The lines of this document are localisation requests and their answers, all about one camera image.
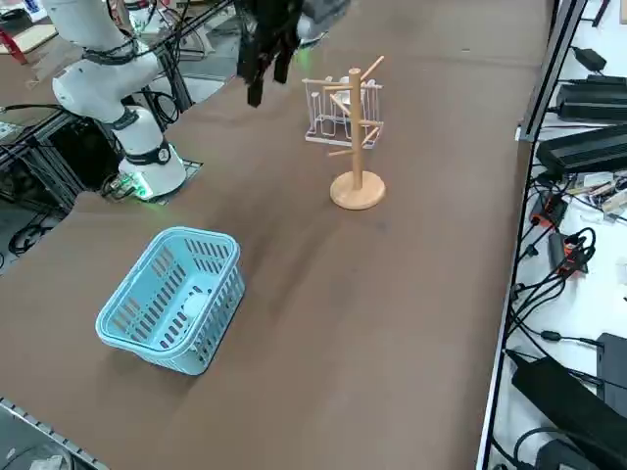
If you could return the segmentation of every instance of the brown table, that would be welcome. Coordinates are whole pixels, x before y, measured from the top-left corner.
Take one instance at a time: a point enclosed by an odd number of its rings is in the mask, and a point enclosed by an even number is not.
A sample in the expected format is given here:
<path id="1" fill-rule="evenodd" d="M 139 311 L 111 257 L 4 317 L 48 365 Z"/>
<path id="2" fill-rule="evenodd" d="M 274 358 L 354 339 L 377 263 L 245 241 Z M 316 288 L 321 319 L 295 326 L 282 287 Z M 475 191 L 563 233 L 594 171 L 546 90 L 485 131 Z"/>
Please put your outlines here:
<path id="1" fill-rule="evenodd" d="M 165 208 L 84 195 L 0 282 L 1 393 L 114 470 L 466 469 L 476 457 L 524 175 L 513 131 L 544 0 L 361 0 L 308 76 L 378 54 L 386 199 L 329 200 L 348 162 L 304 141 L 299 67 L 258 110 L 233 82 L 168 138 L 205 165 Z M 94 321 L 146 244 L 233 235 L 247 294 L 198 378 L 114 351 Z"/>

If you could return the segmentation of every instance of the wooden mug tree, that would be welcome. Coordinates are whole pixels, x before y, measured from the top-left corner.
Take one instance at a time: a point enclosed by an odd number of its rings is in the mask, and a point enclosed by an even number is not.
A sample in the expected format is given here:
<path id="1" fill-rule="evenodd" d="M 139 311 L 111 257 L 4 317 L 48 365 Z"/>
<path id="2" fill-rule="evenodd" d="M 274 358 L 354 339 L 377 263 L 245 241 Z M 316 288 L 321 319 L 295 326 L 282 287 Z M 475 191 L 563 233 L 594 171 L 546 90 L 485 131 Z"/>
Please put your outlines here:
<path id="1" fill-rule="evenodd" d="M 339 207 L 360 211 L 369 209 L 378 204 L 385 196 L 385 183 L 371 171 L 363 170 L 363 146 L 372 137 L 380 132 L 383 122 L 365 120 L 362 118 L 362 88 L 368 87 L 365 81 L 374 70 L 383 62 L 379 57 L 364 73 L 360 69 L 349 70 L 349 82 L 336 83 L 326 80 L 303 80 L 306 83 L 324 85 L 324 92 L 350 92 L 350 109 L 334 94 L 329 98 L 351 120 L 351 150 L 331 152 L 329 157 L 350 155 L 353 160 L 351 171 L 341 174 L 331 184 L 331 199 Z M 374 128 L 362 139 L 362 127 Z"/>

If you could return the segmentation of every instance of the wooden peg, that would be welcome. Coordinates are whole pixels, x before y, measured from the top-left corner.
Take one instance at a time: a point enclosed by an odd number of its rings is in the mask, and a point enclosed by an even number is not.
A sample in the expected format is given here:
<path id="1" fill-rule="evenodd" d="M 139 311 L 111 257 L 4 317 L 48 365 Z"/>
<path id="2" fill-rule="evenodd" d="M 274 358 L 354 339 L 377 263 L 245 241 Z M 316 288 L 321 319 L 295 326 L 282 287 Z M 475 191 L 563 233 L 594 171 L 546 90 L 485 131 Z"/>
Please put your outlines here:
<path id="1" fill-rule="evenodd" d="M 368 133 L 368 135 L 366 135 L 366 136 L 363 138 L 362 147 L 365 145 L 365 143 L 366 143 L 368 140 L 370 140 L 372 137 L 374 137 L 374 134 L 376 134 L 379 130 L 380 130 L 380 127 L 375 127 L 375 128 L 373 128 L 373 129 L 372 129 L 372 130 Z"/>
<path id="2" fill-rule="evenodd" d="M 381 56 L 379 57 L 376 61 L 374 61 L 374 64 L 372 64 L 368 70 L 366 70 L 361 78 L 361 81 L 366 81 L 367 78 L 370 76 L 371 73 L 374 72 L 374 70 L 379 67 L 381 65 L 381 63 L 383 62 L 383 59 L 385 59 L 385 56 Z"/>
<path id="3" fill-rule="evenodd" d="M 324 87 L 324 91 L 346 91 L 346 90 L 350 90 L 351 89 L 351 85 L 344 85 L 344 86 L 325 86 Z"/>
<path id="4" fill-rule="evenodd" d="M 329 95 L 329 98 L 331 98 L 331 101 L 332 101 L 333 103 L 335 103 L 335 104 L 337 105 L 337 107 L 338 107 L 340 110 L 342 110 L 342 112 L 343 112 L 346 116 L 348 116 L 348 117 L 350 117 L 350 116 L 351 116 L 351 112 L 349 111 L 349 109 L 348 109 L 346 106 L 344 106 L 344 104 L 343 104 L 340 100 L 338 100 L 338 99 L 337 99 L 337 97 L 335 97 L 335 95 Z"/>
<path id="5" fill-rule="evenodd" d="M 352 155 L 353 149 L 351 150 L 338 150 L 337 152 L 329 152 L 329 157 L 340 157 L 341 155 Z"/>
<path id="6" fill-rule="evenodd" d="M 346 86 L 346 83 L 340 83 L 339 81 L 311 80 L 310 78 L 303 78 L 303 83 L 310 85 Z"/>
<path id="7" fill-rule="evenodd" d="M 373 125 L 374 127 L 381 127 L 383 122 L 379 122 L 378 120 L 360 120 L 360 125 Z"/>

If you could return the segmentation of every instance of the light blue plastic basket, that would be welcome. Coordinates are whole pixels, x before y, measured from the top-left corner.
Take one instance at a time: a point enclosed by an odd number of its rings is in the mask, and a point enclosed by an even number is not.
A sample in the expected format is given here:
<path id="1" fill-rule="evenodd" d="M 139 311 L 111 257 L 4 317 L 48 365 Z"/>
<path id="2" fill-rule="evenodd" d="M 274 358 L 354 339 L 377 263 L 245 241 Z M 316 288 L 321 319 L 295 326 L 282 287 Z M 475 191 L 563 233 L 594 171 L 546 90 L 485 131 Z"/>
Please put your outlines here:
<path id="1" fill-rule="evenodd" d="M 163 367 L 203 373 L 244 295 L 239 253 L 228 235 L 164 230 L 100 311 L 98 336 Z"/>

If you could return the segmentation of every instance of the wooden base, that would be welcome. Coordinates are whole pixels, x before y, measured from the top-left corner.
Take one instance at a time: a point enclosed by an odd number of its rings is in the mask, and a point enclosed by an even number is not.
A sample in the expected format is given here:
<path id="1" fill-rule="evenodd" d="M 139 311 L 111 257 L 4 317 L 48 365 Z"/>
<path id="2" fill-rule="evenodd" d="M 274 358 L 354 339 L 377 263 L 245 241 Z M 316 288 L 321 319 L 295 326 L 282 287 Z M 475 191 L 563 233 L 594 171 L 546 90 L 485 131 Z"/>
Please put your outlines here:
<path id="1" fill-rule="evenodd" d="M 376 206 L 385 196 L 385 183 L 370 171 L 363 172 L 361 190 L 353 189 L 353 173 L 351 171 L 339 175 L 331 184 L 331 199 L 340 208 L 361 211 Z"/>

